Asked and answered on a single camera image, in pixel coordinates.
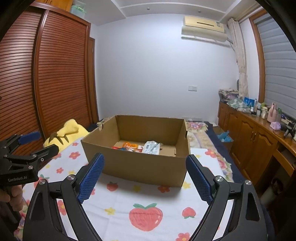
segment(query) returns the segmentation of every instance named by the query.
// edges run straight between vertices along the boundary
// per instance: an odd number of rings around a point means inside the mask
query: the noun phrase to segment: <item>dark bedding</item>
[[[218,139],[216,133],[213,130],[213,125],[207,121],[205,123],[208,126],[208,130],[206,131],[207,135],[213,142],[214,146],[216,147],[217,151],[220,153],[221,156],[223,156],[228,163],[231,164],[231,170],[232,170],[232,178],[235,183],[242,183],[245,178],[235,165],[234,161],[230,157],[228,150],[224,147],[223,143]]]

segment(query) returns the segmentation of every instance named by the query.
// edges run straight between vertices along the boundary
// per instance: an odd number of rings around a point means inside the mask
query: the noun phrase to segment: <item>blue gripper pad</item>
[[[80,203],[83,203],[84,200],[89,199],[91,192],[103,171],[104,164],[104,156],[100,154],[93,162],[92,166],[84,176],[84,179],[80,183],[79,195],[77,197]]]
[[[186,169],[200,195],[200,198],[203,201],[206,201],[208,205],[211,205],[213,201],[211,187],[191,156],[186,158]]]
[[[24,144],[28,144],[32,141],[37,141],[39,140],[41,137],[40,132],[39,131],[34,131],[31,132],[29,134],[23,135],[19,138],[19,144],[20,145],[24,145]]]

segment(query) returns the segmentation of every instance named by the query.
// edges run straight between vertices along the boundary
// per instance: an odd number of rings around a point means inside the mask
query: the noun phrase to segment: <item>pink bottle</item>
[[[276,104],[275,103],[272,103],[271,108],[268,111],[267,121],[270,123],[276,121]]]

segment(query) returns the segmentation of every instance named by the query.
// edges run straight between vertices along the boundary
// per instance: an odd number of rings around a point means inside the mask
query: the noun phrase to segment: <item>wooden wardrobe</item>
[[[0,42],[0,139],[43,136],[16,154],[42,148],[71,118],[84,127],[98,121],[89,30],[89,22],[34,2]]]

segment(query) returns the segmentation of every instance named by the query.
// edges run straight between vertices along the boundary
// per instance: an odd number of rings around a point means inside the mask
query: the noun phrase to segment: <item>louvered wardrobe door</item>
[[[49,11],[40,43],[39,99],[45,136],[74,118],[91,123],[87,91],[86,41],[88,28],[73,19]]]
[[[12,134],[38,131],[32,91],[32,57],[41,11],[28,8],[0,42],[0,140]],[[42,147],[43,140],[17,149],[28,154]]]

